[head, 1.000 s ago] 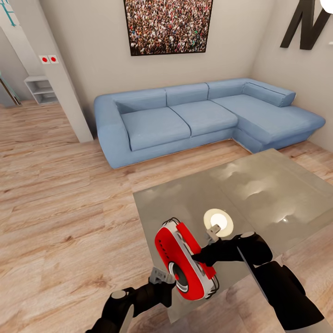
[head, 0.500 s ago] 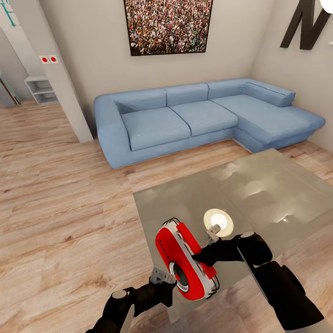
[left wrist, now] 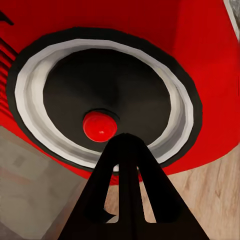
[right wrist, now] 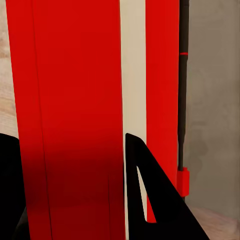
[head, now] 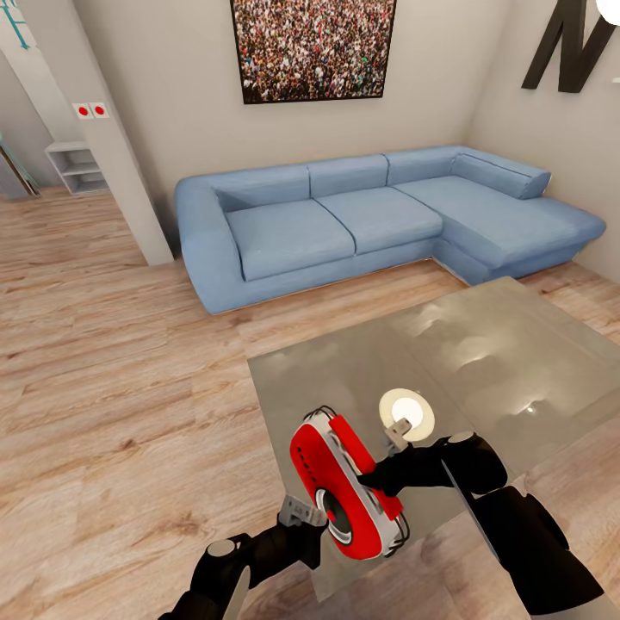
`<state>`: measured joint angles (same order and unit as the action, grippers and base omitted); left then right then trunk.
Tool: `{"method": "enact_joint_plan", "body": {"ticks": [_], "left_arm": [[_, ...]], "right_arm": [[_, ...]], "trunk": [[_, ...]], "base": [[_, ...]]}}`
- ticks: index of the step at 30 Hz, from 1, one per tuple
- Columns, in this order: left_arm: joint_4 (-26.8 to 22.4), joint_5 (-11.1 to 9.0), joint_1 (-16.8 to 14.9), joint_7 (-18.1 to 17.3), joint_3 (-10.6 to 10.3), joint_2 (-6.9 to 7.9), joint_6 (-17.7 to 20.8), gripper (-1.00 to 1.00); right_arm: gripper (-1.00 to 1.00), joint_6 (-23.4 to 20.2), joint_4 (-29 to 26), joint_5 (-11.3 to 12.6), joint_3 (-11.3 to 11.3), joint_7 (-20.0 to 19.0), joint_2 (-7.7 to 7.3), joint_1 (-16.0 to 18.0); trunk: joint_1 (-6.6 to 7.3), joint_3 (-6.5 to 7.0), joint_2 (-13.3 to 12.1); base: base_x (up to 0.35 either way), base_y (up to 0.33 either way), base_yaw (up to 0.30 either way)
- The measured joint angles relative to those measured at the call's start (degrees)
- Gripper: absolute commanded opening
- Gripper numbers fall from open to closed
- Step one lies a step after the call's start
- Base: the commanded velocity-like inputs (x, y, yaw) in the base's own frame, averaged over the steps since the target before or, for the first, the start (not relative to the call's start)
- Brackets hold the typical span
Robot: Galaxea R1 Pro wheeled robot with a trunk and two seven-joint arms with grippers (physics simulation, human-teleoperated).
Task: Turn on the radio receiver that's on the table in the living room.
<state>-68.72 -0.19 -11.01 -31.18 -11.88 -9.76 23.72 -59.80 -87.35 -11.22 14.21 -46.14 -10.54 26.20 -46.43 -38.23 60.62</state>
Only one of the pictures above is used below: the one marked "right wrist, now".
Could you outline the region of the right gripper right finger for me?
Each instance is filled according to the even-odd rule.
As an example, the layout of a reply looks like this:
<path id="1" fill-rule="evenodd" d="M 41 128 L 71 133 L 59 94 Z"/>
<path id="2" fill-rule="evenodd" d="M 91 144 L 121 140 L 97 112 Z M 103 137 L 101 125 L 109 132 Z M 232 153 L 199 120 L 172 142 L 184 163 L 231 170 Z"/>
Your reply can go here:
<path id="1" fill-rule="evenodd" d="M 145 142 L 125 134 L 129 240 L 210 240 Z M 145 220 L 137 167 L 156 223 Z"/>

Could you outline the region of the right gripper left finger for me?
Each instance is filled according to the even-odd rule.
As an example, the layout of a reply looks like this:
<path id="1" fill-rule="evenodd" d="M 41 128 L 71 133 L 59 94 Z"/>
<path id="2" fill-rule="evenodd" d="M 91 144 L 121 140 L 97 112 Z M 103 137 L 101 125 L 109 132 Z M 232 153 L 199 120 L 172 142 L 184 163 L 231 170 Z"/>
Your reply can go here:
<path id="1" fill-rule="evenodd" d="M 20 144 L 0 155 L 0 240 L 11 240 L 26 207 Z"/>

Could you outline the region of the radio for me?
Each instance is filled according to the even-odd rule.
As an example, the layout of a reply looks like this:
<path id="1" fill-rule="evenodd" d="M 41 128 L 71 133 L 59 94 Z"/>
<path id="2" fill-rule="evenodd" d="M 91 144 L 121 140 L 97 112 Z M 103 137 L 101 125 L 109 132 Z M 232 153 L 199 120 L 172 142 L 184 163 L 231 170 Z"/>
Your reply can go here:
<path id="1" fill-rule="evenodd" d="M 5 1 L 30 240 L 129 240 L 127 133 L 189 195 L 189 0 Z"/>

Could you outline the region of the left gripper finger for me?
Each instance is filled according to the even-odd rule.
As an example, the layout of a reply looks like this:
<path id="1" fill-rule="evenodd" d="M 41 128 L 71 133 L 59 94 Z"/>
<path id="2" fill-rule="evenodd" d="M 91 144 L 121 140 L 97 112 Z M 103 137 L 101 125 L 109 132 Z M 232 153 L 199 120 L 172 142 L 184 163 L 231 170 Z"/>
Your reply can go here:
<path id="1" fill-rule="evenodd" d="M 3 133 L 0 133 L 0 142 L 13 143 L 17 145 L 20 143 L 18 138 Z"/>
<path id="2" fill-rule="evenodd" d="M 9 143 L 9 142 L 3 142 L 0 141 L 0 156 L 2 156 L 4 153 L 8 152 L 12 148 L 16 147 L 17 144 L 15 143 Z"/>

